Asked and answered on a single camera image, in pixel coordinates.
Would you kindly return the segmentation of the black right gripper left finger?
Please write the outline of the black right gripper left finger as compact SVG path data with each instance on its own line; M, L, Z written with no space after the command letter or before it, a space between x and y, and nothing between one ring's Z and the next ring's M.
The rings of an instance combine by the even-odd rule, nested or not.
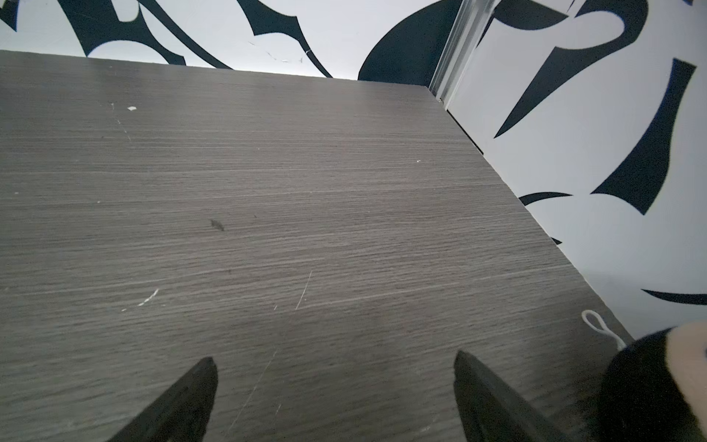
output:
M217 386L217 364L213 357L205 357L112 436L110 442L202 441Z

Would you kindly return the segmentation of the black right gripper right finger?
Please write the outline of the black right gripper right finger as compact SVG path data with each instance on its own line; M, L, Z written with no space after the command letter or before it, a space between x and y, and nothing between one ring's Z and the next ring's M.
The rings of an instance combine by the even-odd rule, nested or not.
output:
M454 394L467 440L569 439L474 355L458 351L454 374Z

